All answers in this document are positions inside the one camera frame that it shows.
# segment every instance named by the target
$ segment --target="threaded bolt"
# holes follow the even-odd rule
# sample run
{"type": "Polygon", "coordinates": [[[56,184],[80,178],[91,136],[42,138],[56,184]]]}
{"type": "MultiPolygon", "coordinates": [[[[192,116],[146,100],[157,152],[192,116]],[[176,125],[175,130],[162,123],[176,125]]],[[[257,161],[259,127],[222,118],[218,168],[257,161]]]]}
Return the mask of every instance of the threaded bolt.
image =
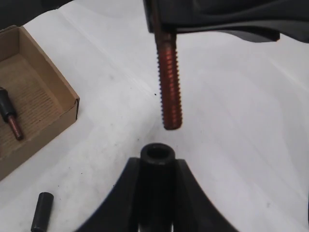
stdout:
{"type": "Polygon", "coordinates": [[[14,115],[8,116],[8,123],[13,131],[13,134],[17,140],[22,140],[24,138],[24,135],[20,129],[20,126],[18,125],[18,122],[16,121],[16,118],[14,115]]]}
{"type": "Polygon", "coordinates": [[[157,41],[158,64],[160,72],[162,118],[164,128],[176,130],[183,123],[176,34],[162,33],[157,41]]]}

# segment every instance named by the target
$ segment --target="small black cylinder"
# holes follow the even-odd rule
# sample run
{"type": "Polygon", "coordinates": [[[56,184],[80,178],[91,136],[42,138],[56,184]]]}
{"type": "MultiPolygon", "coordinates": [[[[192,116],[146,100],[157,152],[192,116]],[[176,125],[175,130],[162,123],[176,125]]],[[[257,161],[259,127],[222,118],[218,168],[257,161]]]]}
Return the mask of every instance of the small black cylinder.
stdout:
{"type": "Polygon", "coordinates": [[[0,87],[0,114],[5,122],[8,122],[8,116],[16,117],[16,110],[9,98],[8,91],[0,87]]]}
{"type": "Polygon", "coordinates": [[[31,232],[46,232],[52,211],[54,196],[48,192],[39,195],[31,226],[31,232]]]}
{"type": "Polygon", "coordinates": [[[175,152],[164,144],[140,154],[140,232],[171,232],[175,191],[175,152]]]}

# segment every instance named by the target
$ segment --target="copper pin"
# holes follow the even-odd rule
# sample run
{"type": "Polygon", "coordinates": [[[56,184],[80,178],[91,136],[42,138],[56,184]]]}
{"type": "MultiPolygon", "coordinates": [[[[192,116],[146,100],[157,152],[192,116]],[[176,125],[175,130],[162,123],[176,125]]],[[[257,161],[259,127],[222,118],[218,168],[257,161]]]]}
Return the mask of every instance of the copper pin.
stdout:
{"type": "Polygon", "coordinates": [[[176,34],[167,33],[162,30],[157,1],[151,1],[154,37],[157,46],[160,72],[163,124],[167,130],[176,130],[183,123],[176,34]]]}
{"type": "Polygon", "coordinates": [[[15,135],[15,138],[19,141],[22,140],[24,138],[24,135],[14,115],[8,116],[8,123],[13,131],[13,134],[15,135]]]}

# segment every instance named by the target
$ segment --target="white paper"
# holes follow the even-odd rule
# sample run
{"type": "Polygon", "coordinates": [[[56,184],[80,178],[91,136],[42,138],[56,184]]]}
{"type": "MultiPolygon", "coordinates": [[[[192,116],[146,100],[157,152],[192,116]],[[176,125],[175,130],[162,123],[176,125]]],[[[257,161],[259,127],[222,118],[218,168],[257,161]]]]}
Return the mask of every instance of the white paper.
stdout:
{"type": "Polygon", "coordinates": [[[0,182],[0,232],[28,231],[41,191],[55,195],[49,232],[73,231],[151,142],[187,160],[240,232],[309,231],[309,45],[179,36],[184,122],[168,132],[142,1],[75,0],[26,29],[81,97],[80,113],[0,182]]]}

